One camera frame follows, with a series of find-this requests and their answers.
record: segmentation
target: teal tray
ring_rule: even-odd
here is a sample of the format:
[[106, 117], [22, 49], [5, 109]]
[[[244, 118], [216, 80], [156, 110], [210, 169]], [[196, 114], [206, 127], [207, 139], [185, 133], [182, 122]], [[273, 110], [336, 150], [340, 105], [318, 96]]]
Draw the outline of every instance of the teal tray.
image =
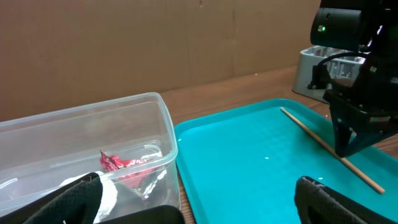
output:
[[300, 223], [295, 183], [307, 175], [398, 222], [398, 162], [375, 147], [348, 159], [378, 194], [322, 148], [283, 106], [331, 145], [332, 125], [291, 100], [268, 100], [175, 127], [177, 166], [197, 223]]

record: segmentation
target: wooden table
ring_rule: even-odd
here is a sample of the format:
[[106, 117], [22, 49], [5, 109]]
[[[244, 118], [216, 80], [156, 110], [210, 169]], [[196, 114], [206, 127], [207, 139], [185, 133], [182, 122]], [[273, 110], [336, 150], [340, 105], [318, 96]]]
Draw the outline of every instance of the wooden table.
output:
[[[236, 108], [273, 98], [298, 101], [330, 119], [329, 106], [292, 91], [296, 67], [283, 68], [244, 77], [166, 91], [162, 97], [170, 111], [174, 125], [188, 119]], [[376, 147], [398, 158], [398, 136], [393, 136]], [[181, 178], [182, 212], [187, 223], [195, 223]]]

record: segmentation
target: cardboard wall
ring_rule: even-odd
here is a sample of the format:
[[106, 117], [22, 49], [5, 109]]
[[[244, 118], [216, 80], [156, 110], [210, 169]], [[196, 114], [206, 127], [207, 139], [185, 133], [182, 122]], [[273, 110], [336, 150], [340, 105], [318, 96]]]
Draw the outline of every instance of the cardboard wall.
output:
[[319, 3], [0, 1], [0, 121], [294, 65]]

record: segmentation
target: black robotic camera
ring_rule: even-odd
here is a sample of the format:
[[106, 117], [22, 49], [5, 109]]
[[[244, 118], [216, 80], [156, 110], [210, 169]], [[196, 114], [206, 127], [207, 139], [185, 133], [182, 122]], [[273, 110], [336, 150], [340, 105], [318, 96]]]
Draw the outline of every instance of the black robotic camera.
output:
[[[311, 43], [352, 52], [332, 55], [313, 67], [310, 89], [332, 85], [330, 104], [335, 149], [350, 156], [398, 133], [398, 1], [322, 0]], [[329, 76], [326, 62], [339, 57], [365, 62], [353, 83]], [[353, 131], [356, 136], [351, 139]]]

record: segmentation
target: black cable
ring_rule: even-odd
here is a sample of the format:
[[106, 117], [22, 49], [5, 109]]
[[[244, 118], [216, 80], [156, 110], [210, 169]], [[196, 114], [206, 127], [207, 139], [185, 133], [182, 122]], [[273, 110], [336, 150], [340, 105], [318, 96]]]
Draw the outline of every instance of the black cable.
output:
[[321, 67], [324, 63], [333, 60], [335, 58], [341, 58], [341, 57], [362, 57], [365, 59], [370, 59], [370, 58], [374, 58], [373, 55], [368, 55], [368, 54], [364, 54], [364, 53], [360, 53], [360, 52], [347, 52], [347, 53], [340, 53], [340, 54], [335, 54], [332, 56], [329, 56], [325, 59], [323, 59], [321, 62], [319, 62], [318, 66]]

